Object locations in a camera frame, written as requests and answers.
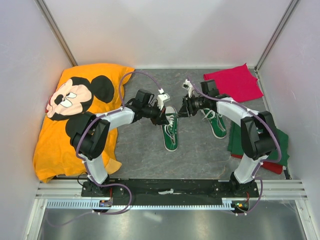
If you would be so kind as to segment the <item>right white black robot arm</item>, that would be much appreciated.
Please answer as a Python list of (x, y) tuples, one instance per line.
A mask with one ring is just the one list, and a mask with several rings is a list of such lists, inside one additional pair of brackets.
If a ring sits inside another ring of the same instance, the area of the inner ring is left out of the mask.
[(277, 158), (274, 160), (276, 163), (282, 158), (272, 114), (269, 111), (252, 110), (228, 94), (221, 94), (214, 80), (203, 81), (201, 89), (197, 89), (189, 79), (186, 79), (182, 87), (188, 93), (182, 99), (178, 116), (191, 117), (199, 110), (209, 109), (240, 127), (244, 154), (239, 166), (231, 174), (229, 191), (235, 197), (242, 196), (247, 191), (247, 184), (255, 179), (258, 169), (269, 159), (271, 153), (277, 153)]

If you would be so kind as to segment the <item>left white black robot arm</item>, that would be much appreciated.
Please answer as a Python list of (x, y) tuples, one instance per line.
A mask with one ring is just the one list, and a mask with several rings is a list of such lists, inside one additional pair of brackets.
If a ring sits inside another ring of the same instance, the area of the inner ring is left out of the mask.
[(150, 119), (154, 125), (168, 123), (165, 103), (170, 100), (170, 96), (160, 89), (153, 104), (152, 96), (149, 91), (140, 89), (134, 98), (116, 110), (98, 114), (85, 112), (79, 116), (75, 129), (68, 132), (70, 145), (82, 160), (89, 180), (93, 182), (92, 191), (99, 197), (106, 196), (110, 191), (110, 185), (106, 182), (109, 174), (101, 157), (109, 132), (142, 118)]

